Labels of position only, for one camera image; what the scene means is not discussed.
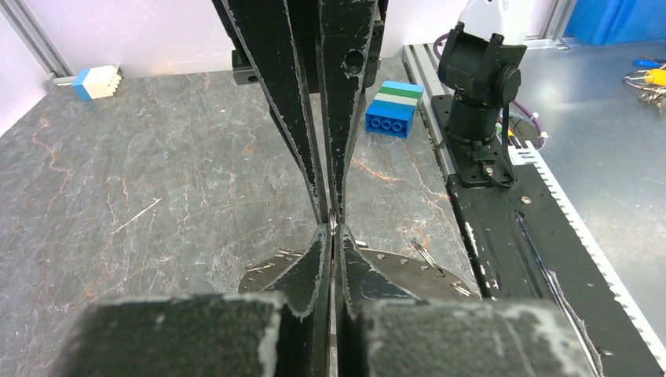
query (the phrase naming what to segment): white wall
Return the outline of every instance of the white wall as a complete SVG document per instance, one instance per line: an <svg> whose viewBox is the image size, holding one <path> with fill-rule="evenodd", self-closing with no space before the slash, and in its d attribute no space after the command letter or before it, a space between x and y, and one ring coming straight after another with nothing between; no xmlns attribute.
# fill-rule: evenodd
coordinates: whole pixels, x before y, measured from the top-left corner
<svg viewBox="0 0 666 377"><path fill-rule="evenodd" d="M529 35L540 35L557 0L536 0ZM389 0L382 55L398 54L404 45L432 43L455 27L467 0Z"/></svg>
<svg viewBox="0 0 666 377"><path fill-rule="evenodd" d="M46 95L46 73L0 14L0 135Z"/></svg>
<svg viewBox="0 0 666 377"><path fill-rule="evenodd" d="M73 72L121 64L127 76L231 68L210 0L24 0Z"/></svg>
<svg viewBox="0 0 666 377"><path fill-rule="evenodd" d="M232 44L210 0L24 1L72 71L104 64L121 64L128 76L231 68ZM540 33L556 0L536 1L530 34ZM434 41L466 3L390 0L382 55Z"/></svg>

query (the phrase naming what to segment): blue lego brick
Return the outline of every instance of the blue lego brick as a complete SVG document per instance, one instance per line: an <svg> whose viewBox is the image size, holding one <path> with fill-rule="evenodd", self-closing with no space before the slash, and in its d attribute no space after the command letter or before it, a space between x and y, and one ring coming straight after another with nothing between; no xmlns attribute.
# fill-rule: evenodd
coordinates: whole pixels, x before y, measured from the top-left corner
<svg viewBox="0 0 666 377"><path fill-rule="evenodd" d="M375 100L365 112L365 129L405 139L412 130L414 113L413 106Z"/></svg>
<svg viewBox="0 0 666 377"><path fill-rule="evenodd" d="M79 100L81 101L90 101L92 98L88 94L88 90L83 86L83 82L86 81L86 76L88 75L88 72L90 72L90 69L84 69L83 71L80 71L78 75L76 75L76 79L74 79L74 82L71 84L71 88L74 90L74 93L76 93L77 96L79 96Z"/></svg>

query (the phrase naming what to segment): lego brick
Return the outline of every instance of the lego brick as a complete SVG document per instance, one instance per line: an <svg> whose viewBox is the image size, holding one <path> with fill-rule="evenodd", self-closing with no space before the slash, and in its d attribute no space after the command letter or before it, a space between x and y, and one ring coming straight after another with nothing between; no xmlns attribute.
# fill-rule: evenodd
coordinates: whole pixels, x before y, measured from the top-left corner
<svg viewBox="0 0 666 377"><path fill-rule="evenodd" d="M88 94L88 91L86 90L85 87L83 87L83 82L86 79L86 76L90 72L90 69L84 69L79 72L78 75L76 75L76 79L74 79L74 82L71 84L71 88L74 90L74 93L79 97L79 100L81 101L90 101L92 98Z"/></svg>
<svg viewBox="0 0 666 377"><path fill-rule="evenodd" d="M379 92L384 93L384 94L391 94L391 95L394 95L394 96L415 98L416 100L421 99L421 93L412 92L411 90L394 89L394 88L389 88L389 87L386 87L386 86L382 86L381 88L379 88Z"/></svg>
<svg viewBox="0 0 666 377"><path fill-rule="evenodd" d="M375 100L370 104L366 114L407 121L412 117L414 111L415 109L413 106L407 106L406 104L395 104Z"/></svg>
<svg viewBox="0 0 666 377"><path fill-rule="evenodd" d="M375 96L375 100L384 101L384 102L393 102L395 104L406 104L407 106L414 106L414 107L416 107L419 104L419 100L417 100L416 98L394 96L393 94L386 94L386 93L377 93L377 95Z"/></svg>
<svg viewBox="0 0 666 377"><path fill-rule="evenodd" d="M423 86L408 84L406 82L385 81L382 86L393 89L408 90L411 92L423 93Z"/></svg>
<svg viewBox="0 0 666 377"><path fill-rule="evenodd" d="M407 122L384 118L377 115L366 115L365 129L368 132L385 134L406 139L412 130L412 120Z"/></svg>
<svg viewBox="0 0 666 377"><path fill-rule="evenodd" d="M91 68L82 86L92 99L112 96L120 83L118 67L107 65Z"/></svg>
<svg viewBox="0 0 666 377"><path fill-rule="evenodd" d="M365 113L365 129L406 138L412 128L414 112L413 106L375 100Z"/></svg>

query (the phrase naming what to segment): yellow object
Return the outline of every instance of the yellow object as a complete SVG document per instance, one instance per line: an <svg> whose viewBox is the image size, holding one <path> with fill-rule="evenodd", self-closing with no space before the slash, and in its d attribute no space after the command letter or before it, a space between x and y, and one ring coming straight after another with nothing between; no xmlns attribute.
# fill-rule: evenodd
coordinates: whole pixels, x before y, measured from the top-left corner
<svg viewBox="0 0 666 377"><path fill-rule="evenodd" d="M650 84L666 86L666 70L650 69L646 73L646 82Z"/></svg>

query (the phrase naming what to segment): screw hole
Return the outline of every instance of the screw hole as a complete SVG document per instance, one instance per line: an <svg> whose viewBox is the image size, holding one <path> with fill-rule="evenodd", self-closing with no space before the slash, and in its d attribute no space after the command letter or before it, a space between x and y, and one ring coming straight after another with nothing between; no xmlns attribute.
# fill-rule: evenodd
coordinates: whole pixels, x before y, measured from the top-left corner
<svg viewBox="0 0 666 377"><path fill-rule="evenodd" d="M352 76L360 75L363 69L363 54L359 51L349 51L345 55L345 69Z"/></svg>

